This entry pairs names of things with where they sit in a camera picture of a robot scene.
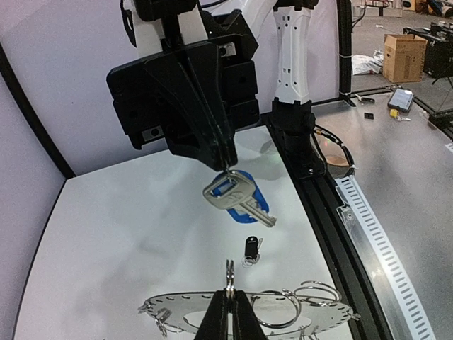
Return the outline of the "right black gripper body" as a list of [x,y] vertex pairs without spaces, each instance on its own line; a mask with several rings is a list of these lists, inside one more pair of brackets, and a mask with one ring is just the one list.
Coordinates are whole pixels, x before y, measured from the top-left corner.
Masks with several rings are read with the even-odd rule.
[[[226,116],[235,132],[258,117],[258,87],[252,60],[258,43],[247,33],[232,33],[202,42],[213,43],[219,48],[220,91]],[[164,138],[170,149],[167,138],[171,135],[176,135],[180,143],[197,144],[187,123],[178,120],[172,127],[164,122],[164,116],[174,114],[176,110],[162,98],[144,69],[149,58],[179,52],[189,45],[140,57],[108,73],[107,85],[113,97],[113,107],[134,148],[141,149],[145,144]]]

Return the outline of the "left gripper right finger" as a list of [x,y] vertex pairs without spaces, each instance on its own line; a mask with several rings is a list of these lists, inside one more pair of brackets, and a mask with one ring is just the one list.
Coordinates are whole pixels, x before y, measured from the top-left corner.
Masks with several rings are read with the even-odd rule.
[[231,314],[234,340],[265,340],[265,334],[244,291],[237,290],[234,293]]

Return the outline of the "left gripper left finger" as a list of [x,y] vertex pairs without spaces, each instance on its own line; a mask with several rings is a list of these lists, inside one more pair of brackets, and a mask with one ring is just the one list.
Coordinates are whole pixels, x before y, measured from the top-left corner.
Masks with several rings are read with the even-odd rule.
[[227,340],[228,314],[227,293],[225,290],[218,290],[212,296],[194,340]]

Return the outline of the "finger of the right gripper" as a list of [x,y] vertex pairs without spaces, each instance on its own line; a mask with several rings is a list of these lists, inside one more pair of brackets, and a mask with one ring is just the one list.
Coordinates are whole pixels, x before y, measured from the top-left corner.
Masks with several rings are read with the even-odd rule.
[[197,158],[207,166],[237,164],[234,129],[222,101],[219,48],[199,42],[185,48],[183,68],[190,84],[185,119],[200,146]]
[[[164,122],[171,124],[173,128],[176,126],[176,121],[178,120],[187,123],[185,119],[185,99],[190,94],[190,84],[183,68],[184,60],[185,49],[179,52],[156,55],[149,58],[144,64],[144,69],[149,74],[151,83],[155,85],[162,98],[176,110],[176,113],[164,116]],[[198,142],[194,145],[188,142],[180,143],[176,135],[171,135],[167,140],[169,141],[170,150],[174,154],[198,159],[197,155],[200,151]],[[226,168],[226,166],[209,167],[212,169]]]

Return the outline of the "metal disc keyring with rings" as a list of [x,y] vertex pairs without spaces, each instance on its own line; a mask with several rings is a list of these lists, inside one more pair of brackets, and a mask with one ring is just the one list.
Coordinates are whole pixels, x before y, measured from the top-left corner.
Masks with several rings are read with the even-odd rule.
[[162,337],[187,333],[195,339],[317,339],[360,320],[331,285],[306,280],[294,290],[246,292],[234,286],[234,262],[226,264],[225,288],[155,295],[138,314],[151,317]]

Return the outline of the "blue tagged silver key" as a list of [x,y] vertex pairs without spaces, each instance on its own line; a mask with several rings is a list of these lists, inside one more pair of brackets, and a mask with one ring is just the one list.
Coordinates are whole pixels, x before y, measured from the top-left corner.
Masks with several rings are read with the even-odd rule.
[[226,170],[203,189],[206,201],[227,211],[238,223],[259,222],[273,227],[277,218],[269,215],[269,205],[252,175],[242,170]]

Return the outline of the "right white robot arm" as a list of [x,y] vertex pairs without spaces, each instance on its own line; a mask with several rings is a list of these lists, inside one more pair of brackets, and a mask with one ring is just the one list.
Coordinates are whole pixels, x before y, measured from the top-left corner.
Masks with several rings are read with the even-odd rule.
[[268,15],[277,27],[277,77],[268,116],[293,170],[323,159],[312,147],[307,37],[315,1],[132,1],[122,21],[138,58],[106,83],[135,149],[165,139],[174,155],[215,171],[237,161],[234,134],[258,122],[253,56]]

